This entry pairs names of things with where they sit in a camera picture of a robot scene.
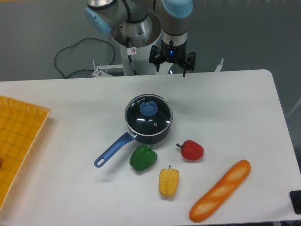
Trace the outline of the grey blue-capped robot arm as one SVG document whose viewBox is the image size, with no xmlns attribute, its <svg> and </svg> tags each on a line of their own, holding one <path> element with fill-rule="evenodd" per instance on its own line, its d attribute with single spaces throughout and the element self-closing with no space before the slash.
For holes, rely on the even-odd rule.
<svg viewBox="0 0 301 226">
<path fill-rule="evenodd" d="M 85 15 L 118 44 L 125 76 L 165 74 L 163 64 L 194 71 L 196 53 L 186 52 L 191 0 L 89 0 Z"/>
</svg>

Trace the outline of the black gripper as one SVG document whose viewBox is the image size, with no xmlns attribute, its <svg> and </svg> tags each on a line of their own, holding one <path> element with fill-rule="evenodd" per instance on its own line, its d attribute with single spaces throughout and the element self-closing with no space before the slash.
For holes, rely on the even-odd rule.
<svg viewBox="0 0 301 226">
<path fill-rule="evenodd" d="M 156 67 L 156 72 L 159 72 L 160 65 L 164 62 L 174 63 L 182 65 L 183 77 L 186 77 L 187 72 L 195 70 L 196 65 L 196 53 L 191 52 L 186 56 L 186 45 L 184 42 L 181 45 L 172 45 L 161 41 L 161 50 L 159 47 L 152 45 L 150 49 L 149 63 L 154 64 Z"/>
</svg>

